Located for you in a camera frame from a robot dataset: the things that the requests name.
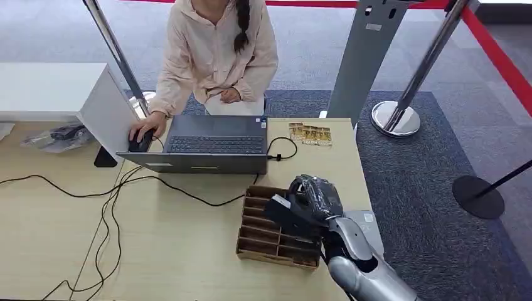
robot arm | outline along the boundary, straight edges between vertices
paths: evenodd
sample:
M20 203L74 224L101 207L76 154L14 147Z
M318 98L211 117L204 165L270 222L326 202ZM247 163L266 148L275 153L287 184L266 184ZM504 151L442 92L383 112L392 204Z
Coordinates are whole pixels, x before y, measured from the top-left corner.
M283 198L275 195L266 215L297 235L319 233L332 279L357 301L421 301L345 217L338 192L325 179L296 177Z
M332 279L358 301L421 301L367 242L351 219L329 220L323 237L326 263Z

braid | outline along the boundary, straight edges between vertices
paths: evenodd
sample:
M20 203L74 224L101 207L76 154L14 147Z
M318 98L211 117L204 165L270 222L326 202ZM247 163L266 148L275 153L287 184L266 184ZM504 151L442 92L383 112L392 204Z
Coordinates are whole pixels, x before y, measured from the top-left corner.
M240 52L249 43L246 30L249 28L249 0L237 0L238 27L242 30L235 38L235 52Z

laptop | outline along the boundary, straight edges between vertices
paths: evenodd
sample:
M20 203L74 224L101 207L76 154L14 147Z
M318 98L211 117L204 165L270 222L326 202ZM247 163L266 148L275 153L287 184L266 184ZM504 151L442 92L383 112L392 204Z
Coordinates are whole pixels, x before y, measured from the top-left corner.
M266 174L264 116L175 115L162 153L117 152L160 173Z

laptop keyboard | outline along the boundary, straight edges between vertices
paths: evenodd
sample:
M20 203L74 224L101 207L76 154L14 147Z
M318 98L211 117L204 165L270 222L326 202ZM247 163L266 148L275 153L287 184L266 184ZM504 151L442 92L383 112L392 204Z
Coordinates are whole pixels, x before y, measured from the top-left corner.
M169 152L195 154L262 154L263 137L170 137Z

wooden table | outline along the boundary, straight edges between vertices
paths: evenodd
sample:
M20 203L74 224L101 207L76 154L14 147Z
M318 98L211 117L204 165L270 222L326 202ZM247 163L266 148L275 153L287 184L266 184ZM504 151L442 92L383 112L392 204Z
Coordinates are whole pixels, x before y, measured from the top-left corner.
M306 173L333 182L345 209L371 210L358 150L349 119L270 119L269 140L288 137L288 122L330 127L332 147L302 145L289 160L269 162L268 174L258 184L288 187L296 175ZM270 154L287 156L293 146L277 141ZM155 142L152 151L160 151ZM135 168L126 162L122 173ZM157 174L143 169L136 176ZM251 185L254 176L160 174L170 184L222 203ZM212 208L156 180L128 184L120 194L115 215L120 223L120 268L96 299L102 300L346 300L331 280L326 266L310 272L253 260L235 254L241 223L242 200ZM103 227L97 240L104 235ZM116 229L100 263L104 275L117 259ZM94 259L97 244L90 250ZM85 265L77 288L99 281L92 262ZM84 300L90 293L76 293Z
M19 146L28 134L60 125L17 123L0 141L0 181L40 174L75 194L112 188L120 167L94 167L97 142L63 154ZM71 198L36 178L2 184L0 299L41 300L63 279L73 284L100 220L100 208L108 198ZM69 296L63 287L52 300Z

